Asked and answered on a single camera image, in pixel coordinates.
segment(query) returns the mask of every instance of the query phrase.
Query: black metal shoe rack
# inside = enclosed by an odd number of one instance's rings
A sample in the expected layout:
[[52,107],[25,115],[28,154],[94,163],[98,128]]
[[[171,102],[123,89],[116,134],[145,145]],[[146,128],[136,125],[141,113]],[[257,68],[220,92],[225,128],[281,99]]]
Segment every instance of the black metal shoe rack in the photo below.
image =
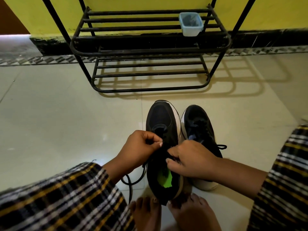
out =
[[[225,52],[231,47],[232,39],[237,34],[243,21],[245,20],[248,12],[250,11],[255,0],[249,0],[246,7],[244,8],[240,18],[238,19],[231,35],[226,31],[225,27],[219,20],[217,14],[214,11],[216,0],[212,0],[212,3],[208,4],[205,9],[181,9],[181,10],[142,10],[142,11],[103,11],[94,12],[90,8],[85,6],[83,0],[79,0],[83,16],[80,23],[75,31],[72,39],[69,37],[67,31],[65,30],[58,14],[56,13],[54,7],[50,0],[43,0],[45,6],[47,7],[49,13],[51,14],[53,20],[58,26],[60,32],[62,33],[67,44],[70,46],[75,58],[77,59],[81,69],[86,75],[91,86],[98,92],[101,93],[120,93],[120,92],[141,92],[141,91],[162,91],[162,90],[184,90],[184,89],[198,89],[204,88],[209,83],[210,80],[217,69],[219,63],[225,55]],[[139,35],[97,35],[98,32],[116,32],[116,31],[146,31],[150,30],[179,30],[181,29],[178,17],[174,17],[180,12],[197,12],[201,15],[202,20],[204,20],[204,30],[199,33],[197,37],[184,37],[182,34],[139,34]],[[210,20],[214,20],[214,24],[209,24]],[[92,23],[124,23],[129,22],[132,26],[121,26],[121,27],[93,27]],[[140,22],[155,22],[153,26],[134,26],[134,23]],[[174,25],[159,25],[160,22],[174,22]],[[205,31],[208,28],[217,29],[217,31]],[[90,32],[91,36],[80,36],[81,32]],[[154,44],[149,44],[148,46],[142,45],[140,49],[127,49],[125,47],[119,49],[108,49],[108,42],[110,40],[121,40],[133,38],[140,40],[140,42],[146,42],[147,38],[152,41],[154,39]],[[194,38],[195,44],[186,44],[186,42]],[[211,39],[220,38],[221,45],[215,45],[213,48],[211,46]],[[87,42],[95,42],[97,47],[94,52],[86,52],[77,50],[77,46],[86,44]],[[177,44],[169,44],[172,47],[166,47],[164,42],[177,42]],[[207,69],[205,61],[203,59],[204,53],[219,53],[219,56],[212,67],[211,71]],[[90,76],[87,68],[85,67],[82,58],[83,57],[97,57],[93,75]],[[100,65],[101,62],[106,61],[123,61],[123,60],[144,60],[144,59],[170,59],[170,58],[198,58],[199,61],[187,60],[186,62],[160,62],[160,63],[141,63],[141,64],[119,64],[116,65]],[[129,67],[155,67],[155,66],[180,66],[180,65],[202,65],[203,70],[188,69],[185,71],[143,71],[140,73],[101,73],[97,74],[98,69],[109,69],[109,68],[129,68]],[[159,88],[139,88],[139,89],[116,89],[116,90],[102,90],[95,85],[95,81],[98,78],[108,78],[108,77],[129,77],[129,76],[154,76],[154,75],[174,75],[174,74],[204,74],[207,79],[203,85],[199,86],[181,86],[181,87],[159,87]]]

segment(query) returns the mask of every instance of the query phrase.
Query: sneaker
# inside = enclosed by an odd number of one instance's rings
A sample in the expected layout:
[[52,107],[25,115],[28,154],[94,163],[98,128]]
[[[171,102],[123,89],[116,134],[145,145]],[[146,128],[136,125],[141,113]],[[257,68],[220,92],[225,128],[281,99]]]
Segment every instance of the sneaker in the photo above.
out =
[[[205,146],[215,156],[222,158],[220,150],[226,145],[217,145],[214,130],[206,112],[198,105],[190,105],[181,118],[183,136],[187,140],[195,140]],[[191,178],[191,183],[200,190],[213,190],[218,183],[203,179]]]
[[173,105],[165,100],[157,100],[149,110],[146,131],[163,139],[163,146],[148,160],[147,178],[149,187],[161,205],[176,198],[183,188],[183,176],[167,168],[166,159],[173,157],[167,152],[179,143],[181,120]]

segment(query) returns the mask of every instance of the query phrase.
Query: shoe insole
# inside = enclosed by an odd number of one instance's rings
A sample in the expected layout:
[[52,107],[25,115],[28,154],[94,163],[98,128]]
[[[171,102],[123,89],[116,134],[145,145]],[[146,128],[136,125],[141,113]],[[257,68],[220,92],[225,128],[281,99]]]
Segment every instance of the shoe insole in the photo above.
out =
[[172,187],[172,174],[171,171],[166,168],[160,168],[157,174],[158,183],[164,188]]

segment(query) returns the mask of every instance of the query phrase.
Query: black baseboard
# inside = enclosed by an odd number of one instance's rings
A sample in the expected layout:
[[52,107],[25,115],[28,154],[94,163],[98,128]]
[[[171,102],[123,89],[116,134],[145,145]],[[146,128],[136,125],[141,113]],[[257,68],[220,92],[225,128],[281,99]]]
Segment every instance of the black baseboard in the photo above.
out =
[[[182,34],[173,34],[175,37],[165,37],[165,42],[160,47],[194,47],[198,43],[202,48],[221,47],[224,44],[223,38],[211,38],[204,40],[198,37],[186,38]],[[72,54],[68,45],[63,41],[55,39],[42,40],[31,38],[38,50],[44,56],[68,55]],[[97,42],[84,42],[77,46],[77,50],[95,51]],[[104,41],[103,47],[112,50],[120,48],[153,48],[157,45],[157,37],[148,34],[145,38],[122,38],[108,39]],[[308,29],[286,29],[286,30],[268,30],[268,31],[239,31],[233,40],[231,48],[262,48],[262,47],[282,47],[282,46],[300,46],[308,45]]]

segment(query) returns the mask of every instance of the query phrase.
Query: plastic container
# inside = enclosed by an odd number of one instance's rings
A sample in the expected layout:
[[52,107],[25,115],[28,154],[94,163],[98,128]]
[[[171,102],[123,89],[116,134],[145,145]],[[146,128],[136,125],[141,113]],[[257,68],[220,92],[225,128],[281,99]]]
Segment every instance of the plastic container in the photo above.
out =
[[198,13],[182,12],[179,21],[184,36],[197,36],[203,30],[203,22]]

